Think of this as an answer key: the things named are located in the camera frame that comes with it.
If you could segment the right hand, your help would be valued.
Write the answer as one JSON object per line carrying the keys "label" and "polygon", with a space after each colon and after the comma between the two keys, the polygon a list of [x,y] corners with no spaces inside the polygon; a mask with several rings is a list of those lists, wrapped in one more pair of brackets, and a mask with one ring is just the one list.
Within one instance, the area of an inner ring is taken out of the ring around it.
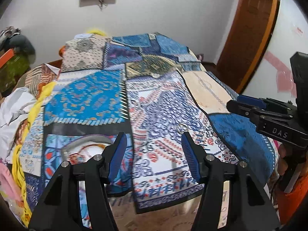
{"label": "right hand", "polygon": [[283,176],[288,168],[288,164],[284,159],[288,155],[287,149],[283,144],[279,146],[278,153],[279,153],[279,159],[278,159],[277,171],[280,176]]}

